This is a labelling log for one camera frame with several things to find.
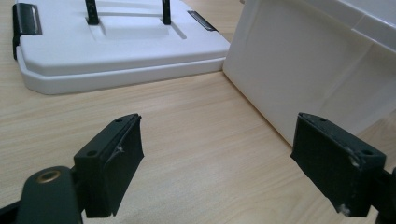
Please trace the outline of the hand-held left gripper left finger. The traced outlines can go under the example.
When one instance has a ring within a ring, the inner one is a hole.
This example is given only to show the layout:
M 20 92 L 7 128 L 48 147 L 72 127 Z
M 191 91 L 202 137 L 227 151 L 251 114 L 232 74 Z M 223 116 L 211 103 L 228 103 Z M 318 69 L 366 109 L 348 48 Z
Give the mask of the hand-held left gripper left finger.
M 74 156 L 87 217 L 109 217 L 118 213 L 144 158 L 140 121 L 138 114 L 111 121 Z

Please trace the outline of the white plastic storage box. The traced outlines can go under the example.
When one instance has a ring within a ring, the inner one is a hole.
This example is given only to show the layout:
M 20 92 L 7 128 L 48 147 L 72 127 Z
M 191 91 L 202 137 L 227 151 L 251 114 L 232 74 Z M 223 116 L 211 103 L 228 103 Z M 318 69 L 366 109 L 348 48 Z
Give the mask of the white plastic storage box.
M 301 112 L 360 133 L 396 111 L 396 0 L 245 0 L 223 71 L 288 143 Z

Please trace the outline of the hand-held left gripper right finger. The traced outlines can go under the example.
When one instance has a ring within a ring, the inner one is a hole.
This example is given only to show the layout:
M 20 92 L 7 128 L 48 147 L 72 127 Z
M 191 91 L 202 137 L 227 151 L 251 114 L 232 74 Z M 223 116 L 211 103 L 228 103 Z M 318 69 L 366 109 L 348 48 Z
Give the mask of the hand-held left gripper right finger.
M 384 170 L 386 155 L 331 121 L 298 115 L 290 155 L 347 217 L 365 217 L 373 205 L 369 192 Z

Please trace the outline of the white storage box lid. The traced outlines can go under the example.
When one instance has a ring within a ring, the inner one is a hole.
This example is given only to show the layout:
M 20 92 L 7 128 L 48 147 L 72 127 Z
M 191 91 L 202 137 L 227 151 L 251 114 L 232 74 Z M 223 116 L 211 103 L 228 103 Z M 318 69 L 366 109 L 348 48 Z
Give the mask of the white storage box lid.
M 229 42 L 183 0 L 15 0 L 13 55 L 43 94 L 219 71 Z

